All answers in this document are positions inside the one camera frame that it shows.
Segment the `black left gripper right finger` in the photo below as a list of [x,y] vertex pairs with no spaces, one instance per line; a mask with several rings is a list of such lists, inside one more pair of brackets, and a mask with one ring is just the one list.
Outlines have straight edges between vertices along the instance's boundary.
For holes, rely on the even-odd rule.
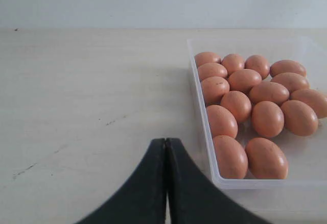
[[268,223],[219,190],[178,138],[166,140],[171,223]]

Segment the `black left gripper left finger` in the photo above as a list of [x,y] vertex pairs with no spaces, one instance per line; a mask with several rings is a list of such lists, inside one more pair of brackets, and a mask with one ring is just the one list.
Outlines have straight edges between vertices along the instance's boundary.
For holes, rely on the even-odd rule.
[[165,223],[165,139],[153,139],[131,176],[78,223]]

